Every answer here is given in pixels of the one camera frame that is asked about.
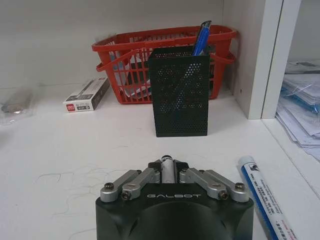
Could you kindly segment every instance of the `marker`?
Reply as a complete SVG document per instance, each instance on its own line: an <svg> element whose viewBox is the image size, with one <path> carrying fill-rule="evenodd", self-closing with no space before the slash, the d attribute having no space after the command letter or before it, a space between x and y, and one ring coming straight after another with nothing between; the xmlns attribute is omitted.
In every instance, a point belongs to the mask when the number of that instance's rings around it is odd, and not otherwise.
<svg viewBox="0 0 320 240"><path fill-rule="evenodd" d="M239 160L239 165L272 239L297 240L254 158L243 156Z"/></svg>

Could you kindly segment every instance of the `red basket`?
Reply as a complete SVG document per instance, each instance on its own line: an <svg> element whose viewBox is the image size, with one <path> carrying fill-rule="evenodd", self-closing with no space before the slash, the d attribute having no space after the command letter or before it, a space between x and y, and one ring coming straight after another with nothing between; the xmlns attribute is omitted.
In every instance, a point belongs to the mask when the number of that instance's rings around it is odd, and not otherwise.
<svg viewBox="0 0 320 240"><path fill-rule="evenodd" d="M101 63L98 72L106 71L117 100L121 104L146 104L152 102L148 58L154 48L193 45L199 26L175 27L122 33L92 45ZM215 45L210 55L210 99L218 96L226 64L235 61L229 52L231 39L237 31L212 25L208 44Z"/></svg>

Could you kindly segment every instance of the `black mesh pen holder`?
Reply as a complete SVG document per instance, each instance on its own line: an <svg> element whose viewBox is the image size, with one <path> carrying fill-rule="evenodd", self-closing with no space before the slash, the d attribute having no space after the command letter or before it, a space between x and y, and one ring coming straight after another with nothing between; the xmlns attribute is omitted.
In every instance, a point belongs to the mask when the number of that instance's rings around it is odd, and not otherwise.
<svg viewBox="0 0 320 240"><path fill-rule="evenodd" d="M157 137L208 135L210 56L192 46L156 48L148 59Z"/></svg>

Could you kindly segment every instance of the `product box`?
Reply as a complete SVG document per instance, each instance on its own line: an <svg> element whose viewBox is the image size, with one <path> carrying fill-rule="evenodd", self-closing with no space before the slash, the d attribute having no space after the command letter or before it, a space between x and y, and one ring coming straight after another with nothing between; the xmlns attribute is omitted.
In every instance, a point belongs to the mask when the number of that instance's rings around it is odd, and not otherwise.
<svg viewBox="0 0 320 240"><path fill-rule="evenodd" d="M65 110L68 113L95 110L109 86L107 77L88 80L63 102Z"/></svg>

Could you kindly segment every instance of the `hex bolt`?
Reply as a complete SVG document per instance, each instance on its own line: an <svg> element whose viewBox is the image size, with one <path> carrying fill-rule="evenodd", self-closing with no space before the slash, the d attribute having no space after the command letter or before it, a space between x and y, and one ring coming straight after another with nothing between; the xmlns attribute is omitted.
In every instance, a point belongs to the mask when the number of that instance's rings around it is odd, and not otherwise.
<svg viewBox="0 0 320 240"><path fill-rule="evenodd" d="M219 199L220 200L227 200L229 197L228 193L226 191L219 192Z"/></svg>
<svg viewBox="0 0 320 240"><path fill-rule="evenodd" d="M245 190L245 185L242 182L237 182L234 188L236 190Z"/></svg>
<svg viewBox="0 0 320 240"><path fill-rule="evenodd" d="M112 182L107 182L105 185L104 185L104 188L105 189L109 189L109 190L112 190L114 189L114 184Z"/></svg>
<svg viewBox="0 0 320 240"><path fill-rule="evenodd" d="M131 198L131 193L128 191L124 191L123 193L121 193L121 197L124 201L128 201Z"/></svg>

